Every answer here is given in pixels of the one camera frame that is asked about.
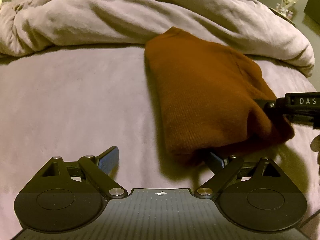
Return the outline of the person's right hand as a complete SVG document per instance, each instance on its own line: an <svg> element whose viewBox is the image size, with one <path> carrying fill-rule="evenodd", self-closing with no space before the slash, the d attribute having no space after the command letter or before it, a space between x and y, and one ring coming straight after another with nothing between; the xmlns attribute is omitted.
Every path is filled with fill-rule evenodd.
<svg viewBox="0 0 320 240"><path fill-rule="evenodd" d="M313 152L319 152L320 151L320 135L316 136L311 144L310 148L312 149Z"/></svg>

